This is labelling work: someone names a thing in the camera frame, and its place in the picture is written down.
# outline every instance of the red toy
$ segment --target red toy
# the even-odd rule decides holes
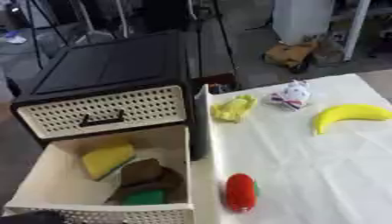
[[[256,204],[255,183],[243,173],[232,175],[226,183],[227,206],[234,212],[247,212]]]

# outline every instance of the banana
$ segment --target banana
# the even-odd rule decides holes
[[[313,118],[313,126],[318,135],[324,134],[330,123],[347,119],[387,120],[392,112],[385,108],[367,104],[343,104],[325,109]]]

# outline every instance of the white plush toy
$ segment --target white plush toy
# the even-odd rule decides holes
[[[306,81],[294,80],[283,91],[270,94],[269,102],[282,104],[292,110],[301,109],[311,97],[308,88],[309,84]]]

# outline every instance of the yellow cloth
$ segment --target yellow cloth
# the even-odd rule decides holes
[[[102,179],[114,169],[135,156],[135,151],[130,143],[107,143],[82,158],[87,172],[92,179]]]
[[[238,95],[224,104],[214,104],[211,113],[217,120],[238,123],[256,103],[257,99],[250,94]]]

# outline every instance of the open drawer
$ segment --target open drawer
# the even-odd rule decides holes
[[[120,185],[120,172],[93,181],[81,163],[81,154],[113,138],[132,143],[137,160],[155,158],[162,166],[182,175],[183,184],[175,192],[173,201],[154,206],[104,204]],[[193,223],[190,188],[188,128],[176,125],[53,142],[5,208],[11,214],[54,210],[72,223],[188,224]]]

